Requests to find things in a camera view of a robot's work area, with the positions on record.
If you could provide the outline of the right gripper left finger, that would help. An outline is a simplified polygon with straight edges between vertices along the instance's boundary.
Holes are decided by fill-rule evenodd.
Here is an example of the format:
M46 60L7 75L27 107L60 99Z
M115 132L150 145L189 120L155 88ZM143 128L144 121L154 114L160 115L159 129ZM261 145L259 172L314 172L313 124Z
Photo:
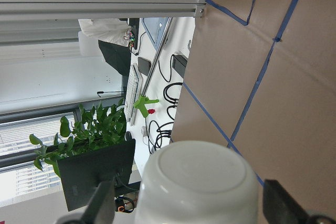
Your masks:
M90 199L79 223L111 224L113 223L114 215L114 184L112 181L101 182Z

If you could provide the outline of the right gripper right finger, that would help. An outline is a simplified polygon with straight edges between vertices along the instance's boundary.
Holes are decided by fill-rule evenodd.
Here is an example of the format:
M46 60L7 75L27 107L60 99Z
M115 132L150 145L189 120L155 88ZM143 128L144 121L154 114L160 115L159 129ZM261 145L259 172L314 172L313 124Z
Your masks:
M277 180L264 181L262 203L267 223L306 223L308 220L307 212Z

